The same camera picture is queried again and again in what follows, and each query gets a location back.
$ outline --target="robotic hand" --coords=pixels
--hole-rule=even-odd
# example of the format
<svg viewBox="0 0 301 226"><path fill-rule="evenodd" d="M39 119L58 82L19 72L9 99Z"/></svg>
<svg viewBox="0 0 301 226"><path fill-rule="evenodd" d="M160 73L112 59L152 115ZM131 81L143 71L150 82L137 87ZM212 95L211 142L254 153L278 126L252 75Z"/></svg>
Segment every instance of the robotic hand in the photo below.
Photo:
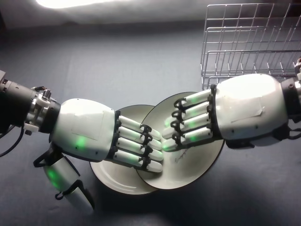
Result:
<svg viewBox="0 0 301 226"><path fill-rule="evenodd" d="M165 120L162 150L172 152L218 139L229 148L241 149L300 138L301 133L291 136L290 132L301 129L288 127L289 119L301 121L300 79L301 73L281 83L266 74L241 75L178 99Z"/></svg>
<svg viewBox="0 0 301 226"><path fill-rule="evenodd" d="M60 105L51 98L49 89L28 89L4 76L0 71L0 118L5 119L0 122L0 138L14 126L21 127L21 134L3 155L18 144L24 130L27 135L50 134L49 150L33 164L44 169L59 191L56 199L66 197L79 210L93 213L90 193L84 189L79 172L62 153L86 161L106 160L153 173L162 171L162 136L158 131L95 101L71 99Z"/></svg>

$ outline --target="wire basket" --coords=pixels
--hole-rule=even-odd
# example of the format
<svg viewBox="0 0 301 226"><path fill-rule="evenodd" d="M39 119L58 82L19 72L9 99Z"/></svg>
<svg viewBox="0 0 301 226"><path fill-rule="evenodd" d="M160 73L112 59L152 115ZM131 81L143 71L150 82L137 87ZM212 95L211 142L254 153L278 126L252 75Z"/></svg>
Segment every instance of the wire basket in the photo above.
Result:
<svg viewBox="0 0 301 226"><path fill-rule="evenodd" d="M243 74L264 73L280 81L295 76L294 62L301 56L300 12L301 4L209 5L202 88Z"/></svg>

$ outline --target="bright light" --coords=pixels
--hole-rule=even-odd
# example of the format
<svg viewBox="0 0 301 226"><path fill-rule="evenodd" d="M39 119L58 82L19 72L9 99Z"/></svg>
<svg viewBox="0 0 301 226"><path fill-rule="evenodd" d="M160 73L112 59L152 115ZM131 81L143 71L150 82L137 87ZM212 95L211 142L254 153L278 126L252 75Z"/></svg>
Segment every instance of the bright light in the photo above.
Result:
<svg viewBox="0 0 301 226"><path fill-rule="evenodd" d="M40 5L47 8L69 8L74 6L91 5L114 0L36 0Z"/></svg>

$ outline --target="metal wire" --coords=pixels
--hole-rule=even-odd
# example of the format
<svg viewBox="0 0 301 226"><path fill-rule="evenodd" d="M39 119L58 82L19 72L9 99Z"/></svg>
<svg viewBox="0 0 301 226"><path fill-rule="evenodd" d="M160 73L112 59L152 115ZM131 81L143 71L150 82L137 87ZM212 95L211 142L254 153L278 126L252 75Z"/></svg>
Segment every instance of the metal wire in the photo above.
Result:
<svg viewBox="0 0 301 226"><path fill-rule="evenodd" d="M301 9L301 4L209 5L200 62L202 88L242 74L266 73L279 80L295 76L301 15L289 14L296 6Z"/></svg>

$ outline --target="white plate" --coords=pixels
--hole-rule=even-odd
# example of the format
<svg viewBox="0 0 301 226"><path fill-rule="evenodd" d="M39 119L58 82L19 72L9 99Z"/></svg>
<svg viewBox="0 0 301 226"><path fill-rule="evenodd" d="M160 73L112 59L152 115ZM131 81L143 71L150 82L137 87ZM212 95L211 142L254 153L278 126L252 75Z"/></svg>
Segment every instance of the white plate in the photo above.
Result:
<svg viewBox="0 0 301 226"><path fill-rule="evenodd" d="M143 124L162 132L164 120L174 111L174 102L194 92L179 93L155 106L143 120ZM208 171L218 158L224 141L183 149L176 152L163 152L163 171L160 174L137 172L149 185L159 189L174 189L185 186Z"/></svg>
<svg viewBox="0 0 301 226"><path fill-rule="evenodd" d="M150 105L134 105L120 109L121 115L142 122L153 109ZM97 178L110 189L125 194L148 194L157 189L145 183L134 168L120 166L109 161L91 162Z"/></svg>

